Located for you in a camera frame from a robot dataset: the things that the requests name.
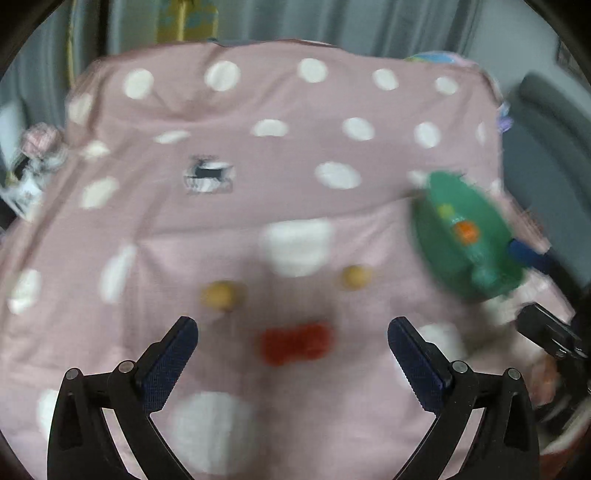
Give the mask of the orange tangerine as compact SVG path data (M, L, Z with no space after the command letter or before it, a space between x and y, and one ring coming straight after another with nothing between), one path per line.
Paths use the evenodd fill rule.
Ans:
M453 231L458 240L465 246L474 245L480 239L479 227L470 220L460 220L453 225Z

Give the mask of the green plastic bowl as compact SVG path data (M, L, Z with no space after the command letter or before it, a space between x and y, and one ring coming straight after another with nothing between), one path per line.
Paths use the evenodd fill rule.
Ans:
M507 296L524 269L509 253L514 235L478 187L455 173L427 175L412 203L416 249L433 278L465 301Z

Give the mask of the small green fruit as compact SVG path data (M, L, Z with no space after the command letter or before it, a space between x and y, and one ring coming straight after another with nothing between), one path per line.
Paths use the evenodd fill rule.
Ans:
M451 204L441 204L437 207L440 218L444 221L453 222L456 218L456 211Z

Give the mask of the small tan longan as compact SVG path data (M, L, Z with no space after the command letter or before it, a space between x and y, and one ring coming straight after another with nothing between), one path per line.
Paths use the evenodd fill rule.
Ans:
M201 291L201 303L205 307L217 311L230 312L235 310L243 298L242 285L232 281L215 281Z

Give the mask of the red tomato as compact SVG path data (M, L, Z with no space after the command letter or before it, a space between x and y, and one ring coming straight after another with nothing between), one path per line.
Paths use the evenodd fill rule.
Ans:
M294 329L267 329L259 337L259 351L264 363L280 367L298 359L300 339Z
M334 331L330 324L312 322L294 330L295 354L298 360L320 360L329 354L334 344Z

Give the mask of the grey sofa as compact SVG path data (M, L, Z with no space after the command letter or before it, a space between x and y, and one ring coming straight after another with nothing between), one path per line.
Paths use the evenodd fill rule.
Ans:
M529 212L582 287L590 283L590 117L530 72L509 95L505 189Z

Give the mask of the pink polka dot cloth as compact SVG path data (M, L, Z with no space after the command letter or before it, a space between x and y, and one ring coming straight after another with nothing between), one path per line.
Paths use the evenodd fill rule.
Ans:
M530 274L469 304L417 254L409 222L427 173L488 192L520 233L501 181L498 100L474 66L370 58L329 46L186 43L96 61L68 102L69 156L1 248L1 428L45 477L65 371L137 358L182 315L199 344L155 423L197 479L390 479L432 418L388 347L409 318L475 369L529 373L512 328ZM366 265L366 288L341 272ZM230 312L201 303L242 285ZM267 329L324 322L320 360L273 367Z

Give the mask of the pink crumpled cloth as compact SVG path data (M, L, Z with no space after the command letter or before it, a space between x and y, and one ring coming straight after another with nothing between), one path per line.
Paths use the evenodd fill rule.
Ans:
M61 148L62 131L53 125L37 123L21 136L21 152L30 159L44 160Z

